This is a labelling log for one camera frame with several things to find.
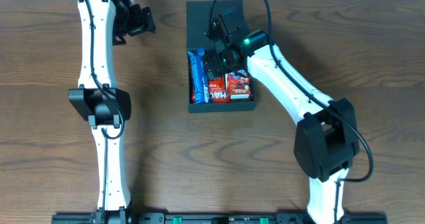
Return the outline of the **red dried fruit bag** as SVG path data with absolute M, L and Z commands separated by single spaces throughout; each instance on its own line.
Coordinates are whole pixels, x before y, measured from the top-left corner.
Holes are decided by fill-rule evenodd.
M 202 104 L 205 103 L 204 100 L 198 102 L 197 97 L 200 92 L 195 90 L 195 79 L 193 81 L 193 91 L 191 95 L 191 102 L 193 104 Z M 224 81 L 224 76 L 220 76 L 214 79 L 208 79 L 209 86 L 209 102 L 210 103 L 226 103 L 229 102 L 230 98 L 226 94 L 226 84 Z

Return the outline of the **blue cookie roll pack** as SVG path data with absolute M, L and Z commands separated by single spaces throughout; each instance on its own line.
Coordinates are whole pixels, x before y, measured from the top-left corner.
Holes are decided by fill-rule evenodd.
M 193 96 L 195 104 L 208 104 L 210 100 L 209 83 L 204 69 L 203 57 L 205 49 L 199 48 L 196 51 L 188 51 L 191 67 L 191 77 L 193 82 Z

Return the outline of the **red Hello Panda box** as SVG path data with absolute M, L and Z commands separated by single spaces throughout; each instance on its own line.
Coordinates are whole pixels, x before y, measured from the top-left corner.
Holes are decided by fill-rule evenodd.
M 226 95 L 230 101 L 250 100 L 251 78 L 244 70 L 225 74 Z

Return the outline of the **dark green gift box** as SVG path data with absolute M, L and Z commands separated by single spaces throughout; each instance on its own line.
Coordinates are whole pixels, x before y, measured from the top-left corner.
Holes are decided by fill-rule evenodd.
M 209 13 L 212 1 L 188 1 L 186 2 L 187 14 L 187 51 L 197 51 L 198 48 L 206 50 L 214 50 L 213 41 L 206 38 L 205 32 L 208 31 Z M 219 13 L 234 7 L 238 14 L 242 15 L 244 20 L 244 5 L 242 0 L 224 0 L 217 1 L 214 6 L 213 17 L 217 17 Z M 256 107 L 256 87 L 255 82 L 251 82 L 252 97 L 250 100 L 227 102 L 227 103 L 209 103 L 209 104 L 193 104 L 193 79 L 191 75 L 190 58 L 187 56 L 188 69 L 188 110 L 189 113 L 209 113 L 209 112 L 239 112 L 251 111 Z

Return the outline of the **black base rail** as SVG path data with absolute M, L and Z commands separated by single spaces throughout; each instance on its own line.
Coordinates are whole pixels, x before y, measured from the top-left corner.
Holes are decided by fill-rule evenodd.
M 164 214 L 142 213 L 122 217 L 118 212 L 111 212 L 102 220 L 102 213 L 53 215 L 52 224 L 79 223 L 129 223 L 129 224 L 303 224 L 313 223 L 305 213 L 274 213 L 257 215 L 230 214 Z

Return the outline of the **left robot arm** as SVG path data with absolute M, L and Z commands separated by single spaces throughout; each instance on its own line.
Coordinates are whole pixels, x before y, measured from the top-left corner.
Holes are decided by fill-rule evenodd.
M 77 88 L 68 99 L 88 123 L 97 151 L 99 194 L 89 214 L 56 214 L 53 223 L 150 223 L 153 214 L 133 211 L 126 177 L 124 137 L 131 98 L 118 88 L 114 45 L 124 37 L 156 30 L 149 7 L 133 0 L 77 0 L 82 25 L 82 64 Z

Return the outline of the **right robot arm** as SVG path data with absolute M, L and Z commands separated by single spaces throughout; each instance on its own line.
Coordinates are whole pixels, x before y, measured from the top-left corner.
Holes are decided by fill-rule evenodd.
M 234 8 L 210 16 L 206 36 L 215 47 L 204 56 L 209 77 L 245 70 L 290 114 L 296 125 L 294 156 L 309 177 L 309 218 L 340 223 L 345 214 L 342 180 L 359 152 L 356 134 L 341 121 L 355 121 L 351 103 L 335 101 L 311 85 L 272 38 L 263 30 L 250 32 Z

